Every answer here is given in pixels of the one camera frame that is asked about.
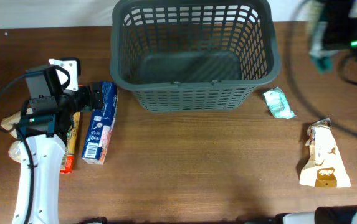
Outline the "mint green small packet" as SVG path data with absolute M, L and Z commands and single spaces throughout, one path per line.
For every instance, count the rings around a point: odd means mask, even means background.
M 284 92 L 279 87 L 266 91 L 263 96 L 274 118 L 291 119 L 295 117 L 295 113 L 290 109 Z

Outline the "beige brown snack bag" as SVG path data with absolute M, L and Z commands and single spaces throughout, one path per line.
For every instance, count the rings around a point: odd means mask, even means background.
M 300 172 L 299 184 L 321 188 L 348 188 L 351 182 L 331 131 L 331 119 L 311 124 L 305 143 L 308 162 Z

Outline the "green Nescafe coffee bag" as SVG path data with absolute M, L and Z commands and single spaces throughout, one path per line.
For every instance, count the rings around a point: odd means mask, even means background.
M 327 50 L 323 45 L 323 38 L 328 28 L 327 7 L 327 1 L 311 0 L 308 12 L 308 53 L 320 73 L 332 71 L 332 57 L 338 53 L 337 50 Z

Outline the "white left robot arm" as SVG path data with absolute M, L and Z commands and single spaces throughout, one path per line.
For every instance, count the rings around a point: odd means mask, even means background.
M 15 125 L 21 169 L 13 223 L 58 223 L 59 175 L 74 114 L 103 106 L 102 84 L 27 100 Z

